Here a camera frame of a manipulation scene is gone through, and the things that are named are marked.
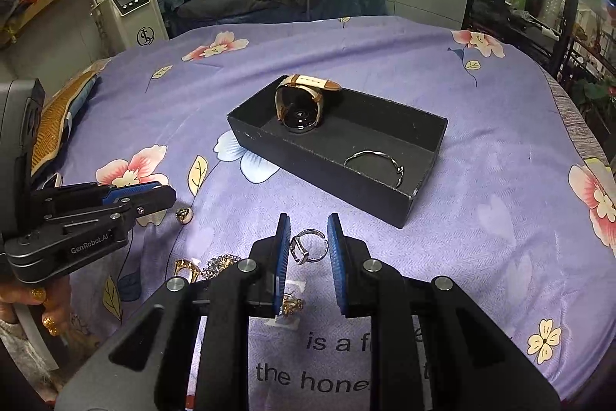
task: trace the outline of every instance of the circular black logo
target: circular black logo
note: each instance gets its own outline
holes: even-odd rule
[[[137,44],[147,46],[154,41],[154,30],[151,27],[142,27],[137,32]]]

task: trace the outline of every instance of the human hand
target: human hand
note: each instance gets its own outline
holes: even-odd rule
[[[29,288],[17,281],[0,284],[0,319],[15,324],[13,303],[45,306],[42,323],[53,336],[67,331],[71,322],[71,285],[69,276],[61,277],[45,288]]]

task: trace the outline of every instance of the blue leaf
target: blue leaf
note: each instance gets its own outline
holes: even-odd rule
[[[452,50],[451,48],[447,48],[447,51],[453,51],[456,55],[458,55],[458,58],[462,60],[464,59],[464,50]]]
[[[118,296],[122,301],[135,301],[141,297],[141,269],[118,279]]]

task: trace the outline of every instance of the watch face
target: watch face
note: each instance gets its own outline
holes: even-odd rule
[[[282,124],[294,133],[304,133],[316,126],[318,106],[306,90],[284,86],[279,89],[285,107]]]

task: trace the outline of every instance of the silver ring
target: silver ring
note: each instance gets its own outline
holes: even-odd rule
[[[309,233],[316,235],[317,237],[320,237],[323,240],[323,242],[325,242],[325,251],[323,251],[323,254],[319,256],[318,258],[310,258],[308,250],[304,248],[304,245],[301,242],[301,237]],[[290,251],[297,265],[303,265],[306,262],[310,262],[310,263],[320,262],[323,258],[325,258],[325,256],[327,256],[327,252],[329,250],[330,250],[330,244],[329,242],[327,242],[327,238],[325,237],[325,235],[319,230],[315,230],[314,228],[307,228],[306,230],[302,230],[293,239],[291,239]]]
[[[384,152],[377,152],[375,150],[362,150],[361,152],[357,152],[353,154],[351,157],[348,157],[344,161],[344,166],[346,166],[349,161],[352,161],[353,159],[357,159],[359,156],[362,156],[364,154],[374,154],[375,156],[385,157],[386,159],[389,159],[392,162],[393,167],[395,168],[395,171],[400,175],[400,177],[398,178],[398,183],[395,184],[395,187],[398,188],[400,186],[400,184],[402,183],[402,178],[404,178],[404,166],[401,164],[398,164],[393,159],[392,156],[388,156]]]

